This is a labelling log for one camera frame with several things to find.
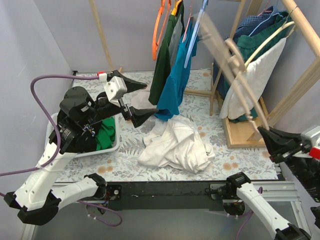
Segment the bright green t shirt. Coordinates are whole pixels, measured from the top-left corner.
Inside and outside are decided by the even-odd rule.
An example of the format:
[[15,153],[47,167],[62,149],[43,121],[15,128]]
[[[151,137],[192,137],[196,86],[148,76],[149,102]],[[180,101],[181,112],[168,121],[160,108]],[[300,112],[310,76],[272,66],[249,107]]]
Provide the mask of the bright green t shirt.
[[113,117],[106,118],[101,122],[98,134],[95,137],[96,151],[102,151],[113,147],[116,139],[116,125]]

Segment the white t shirt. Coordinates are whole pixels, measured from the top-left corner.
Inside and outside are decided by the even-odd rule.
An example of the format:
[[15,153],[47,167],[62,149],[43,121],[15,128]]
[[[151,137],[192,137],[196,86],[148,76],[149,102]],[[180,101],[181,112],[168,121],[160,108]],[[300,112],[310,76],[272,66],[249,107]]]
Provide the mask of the white t shirt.
[[201,139],[190,119],[181,115],[168,121],[156,119],[143,143],[145,149],[138,163],[146,167],[170,166],[197,174],[204,171],[216,156],[214,147]]

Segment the orange plastic hanger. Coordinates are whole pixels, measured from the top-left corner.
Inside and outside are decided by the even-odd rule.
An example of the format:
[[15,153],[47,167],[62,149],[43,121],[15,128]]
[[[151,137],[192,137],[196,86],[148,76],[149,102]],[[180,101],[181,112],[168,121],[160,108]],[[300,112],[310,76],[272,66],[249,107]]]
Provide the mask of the orange plastic hanger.
[[[153,35],[152,35],[152,45],[151,45],[151,56],[152,60],[155,61],[157,58],[157,51],[160,44],[161,37],[164,32],[167,18],[171,9],[172,1],[171,0],[161,0],[160,7],[157,12]],[[161,17],[164,15],[164,20],[162,26],[160,27]]]

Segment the beige wooden hanger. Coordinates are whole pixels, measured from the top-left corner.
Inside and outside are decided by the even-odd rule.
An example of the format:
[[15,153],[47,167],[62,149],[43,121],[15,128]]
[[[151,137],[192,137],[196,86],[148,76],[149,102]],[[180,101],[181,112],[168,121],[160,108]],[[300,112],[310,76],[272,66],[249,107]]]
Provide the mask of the beige wooden hanger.
[[202,35],[202,40],[208,52],[212,55],[220,70],[227,78],[230,86],[233,88],[238,101],[241,103],[244,114],[253,130],[259,133],[258,126],[251,115],[251,107],[247,103],[246,97],[249,97],[253,103],[253,108],[260,117],[262,127],[269,130],[266,116],[258,104],[256,97],[248,85],[244,77],[244,72],[247,69],[238,47],[231,38],[224,40],[217,27],[211,18],[204,13],[199,21],[199,32]]

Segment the light blue hanger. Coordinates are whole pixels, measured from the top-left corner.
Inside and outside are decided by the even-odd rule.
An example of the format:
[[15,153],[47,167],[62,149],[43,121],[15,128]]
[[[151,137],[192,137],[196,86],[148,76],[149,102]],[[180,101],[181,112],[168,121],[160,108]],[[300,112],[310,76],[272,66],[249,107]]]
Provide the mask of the light blue hanger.
[[208,0],[203,0],[202,1],[202,7],[199,10],[199,13],[197,14],[197,19],[195,21],[194,24],[194,28],[192,31],[192,35],[189,41],[189,45],[188,45],[188,49],[187,49],[187,53],[186,53],[186,57],[185,57],[185,62],[184,62],[184,68],[186,68],[188,66],[188,62],[190,60],[190,58],[192,57],[192,51],[196,42],[196,38],[200,29],[200,21],[205,13],[206,7],[208,5]]

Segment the black daisy t shirt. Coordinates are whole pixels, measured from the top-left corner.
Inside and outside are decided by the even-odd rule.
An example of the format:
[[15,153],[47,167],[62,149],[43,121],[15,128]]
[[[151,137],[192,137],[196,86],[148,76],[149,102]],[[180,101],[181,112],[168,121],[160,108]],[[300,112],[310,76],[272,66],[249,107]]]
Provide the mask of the black daisy t shirt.
[[77,135],[75,148],[78,153],[89,153],[96,150],[96,131],[92,126],[85,126]]

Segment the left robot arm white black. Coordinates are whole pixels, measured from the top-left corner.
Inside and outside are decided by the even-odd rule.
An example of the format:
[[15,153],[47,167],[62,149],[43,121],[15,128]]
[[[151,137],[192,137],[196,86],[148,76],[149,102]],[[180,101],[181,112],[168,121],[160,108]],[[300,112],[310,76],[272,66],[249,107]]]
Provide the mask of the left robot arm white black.
[[125,94],[144,89],[145,83],[117,70],[99,72],[93,79],[102,84],[103,91],[92,98],[81,86],[67,90],[57,119],[51,120],[53,131],[37,165],[27,170],[29,177],[20,188],[3,196],[9,207],[18,210],[17,216],[25,224],[45,225],[60,209],[85,198],[107,200],[107,182],[96,173],[57,189],[53,185],[76,155],[97,149],[96,137],[104,120],[121,114],[137,128],[157,112],[155,108],[136,109],[123,102]]

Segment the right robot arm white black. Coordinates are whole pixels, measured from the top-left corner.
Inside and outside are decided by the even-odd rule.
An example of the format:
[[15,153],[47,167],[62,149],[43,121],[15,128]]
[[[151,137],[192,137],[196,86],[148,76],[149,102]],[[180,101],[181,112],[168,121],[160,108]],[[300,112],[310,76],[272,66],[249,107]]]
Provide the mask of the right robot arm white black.
[[[320,202],[320,128],[313,126],[302,133],[288,133],[274,128],[258,128],[267,147],[269,158],[275,164],[284,163],[297,178],[314,202]],[[315,233],[303,228],[302,215],[293,224],[275,210],[271,201],[299,201],[293,182],[265,183],[259,186],[239,172],[229,176],[224,185],[212,194],[220,196],[226,204],[236,200],[247,205],[263,223],[273,240],[318,240],[320,238],[320,208],[311,207],[315,217]]]

